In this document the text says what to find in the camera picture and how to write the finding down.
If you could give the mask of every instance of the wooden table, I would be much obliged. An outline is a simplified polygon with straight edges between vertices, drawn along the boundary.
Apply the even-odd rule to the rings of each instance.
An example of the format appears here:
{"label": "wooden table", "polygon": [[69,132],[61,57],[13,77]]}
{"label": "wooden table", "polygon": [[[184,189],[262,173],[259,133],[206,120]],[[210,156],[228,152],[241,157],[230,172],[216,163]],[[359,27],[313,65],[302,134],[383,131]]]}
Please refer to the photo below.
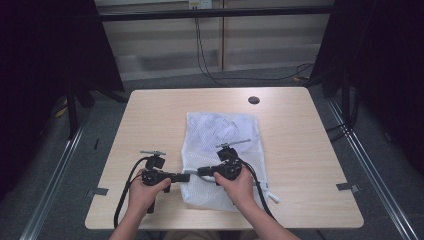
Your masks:
{"label": "wooden table", "polygon": [[[259,104],[248,98],[256,96]],[[270,191],[271,212],[287,228],[358,228],[363,218],[309,92],[300,87],[137,90],[131,95],[86,218],[89,229],[112,229],[113,215],[140,150],[166,152],[164,171],[181,172],[188,112],[256,114]],[[120,217],[125,213],[124,203]],[[159,193],[154,214],[140,229],[251,229],[240,213],[185,204],[178,183]]]}

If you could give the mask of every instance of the white mesh bag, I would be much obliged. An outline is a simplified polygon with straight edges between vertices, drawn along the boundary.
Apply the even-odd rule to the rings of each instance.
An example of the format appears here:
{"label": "white mesh bag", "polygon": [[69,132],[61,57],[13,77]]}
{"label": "white mesh bag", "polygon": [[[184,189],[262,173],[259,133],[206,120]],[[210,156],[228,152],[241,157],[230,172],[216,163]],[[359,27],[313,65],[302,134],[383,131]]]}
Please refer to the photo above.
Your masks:
{"label": "white mesh bag", "polygon": [[[239,158],[250,163],[261,183],[265,200],[268,200],[268,184],[264,154],[259,136],[257,118],[252,114],[194,112],[187,114],[187,131],[181,151],[183,173],[197,172],[199,167],[215,166],[221,163],[216,146],[250,139],[230,146]],[[191,175],[190,182],[181,183],[181,194],[186,203],[206,208],[238,211],[222,186],[216,186],[213,177],[200,178]],[[258,190],[253,190],[260,207]]]}

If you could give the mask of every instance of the human hand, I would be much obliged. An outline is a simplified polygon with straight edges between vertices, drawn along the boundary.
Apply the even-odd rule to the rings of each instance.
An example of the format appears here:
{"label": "human hand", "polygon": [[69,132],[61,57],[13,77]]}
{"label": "human hand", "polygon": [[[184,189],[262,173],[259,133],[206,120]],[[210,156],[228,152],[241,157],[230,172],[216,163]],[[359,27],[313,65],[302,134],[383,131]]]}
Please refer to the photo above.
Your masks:
{"label": "human hand", "polygon": [[128,209],[140,213],[146,213],[156,195],[171,184],[171,179],[166,178],[154,186],[147,186],[141,180],[143,170],[138,171],[137,177],[131,183],[128,200]]}
{"label": "human hand", "polygon": [[221,174],[215,172],[214,177],[227,192],[231,201],[240,208],[243,204],[251,204],[256,202],[253,198],[253,178],[249,170],[243,165],[240,175],[233,181],[226,179]]}

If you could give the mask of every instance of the person's left hand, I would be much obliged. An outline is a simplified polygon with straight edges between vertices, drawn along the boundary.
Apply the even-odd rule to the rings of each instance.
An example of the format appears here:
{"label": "person's left hand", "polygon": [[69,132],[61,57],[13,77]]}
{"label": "person's left hand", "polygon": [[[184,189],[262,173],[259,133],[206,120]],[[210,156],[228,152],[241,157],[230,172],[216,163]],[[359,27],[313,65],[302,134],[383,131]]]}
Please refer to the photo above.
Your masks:
{"label": "person's left hand", "polygon": [[154,186],[147,186],[141,180],[141,173],[143,170],[144,169],[138,171],[137,177],[131,183],[128,209],[146,213],[147,209],[155,201],[156,195],[171,184],[171,179],[166,178]]}

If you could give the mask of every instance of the handheld controller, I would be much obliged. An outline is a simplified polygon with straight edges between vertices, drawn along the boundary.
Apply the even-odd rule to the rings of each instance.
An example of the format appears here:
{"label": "handheld controller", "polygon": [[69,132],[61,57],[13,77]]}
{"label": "handheld controller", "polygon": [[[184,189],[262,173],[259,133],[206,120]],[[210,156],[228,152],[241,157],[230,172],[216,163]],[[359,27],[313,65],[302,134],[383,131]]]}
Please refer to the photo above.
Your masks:
{"label": "handheld controller", "polygon": [[[153,156],[147,157],[145,170],[143,170],[143,172],[141,173],[141,180],[143,181],[145,185],[154,186],[166,178],[170,178],[171,183],[190,181],[190,174],[169,173],[169,172],[164,172],[162,170],[155,169],[155,168],[162,169],[163,165],[165,164],[165,159],[159,156],[165,155],[165,153],[162,153],[159,151],[153,151],[153,152],[141,151],[141,152],[153,154]],[[163,189],[163,192],[169,193],[170,190],[171,190],[171,185]],[[153,213],[154,209],[155,209],[155,202],[153,202],[152,205],[150,205],[150,207],[147,209],[147,213]]]}
{"label": "handheld controller", "polygon": [[217,152],[221,164],[217,166],[208,166],[201,167],[197,169],[198,176],[209,176],[212,177],[215,172],[221,174],[228,180],[235,180],[241,172],[242,161],[240,161],[237,151],[234,148],[230,148],[231,145],[247,142],[250,140],[234,142],[234,143],[224,143],[217,147],[222,147],[221,150]]}

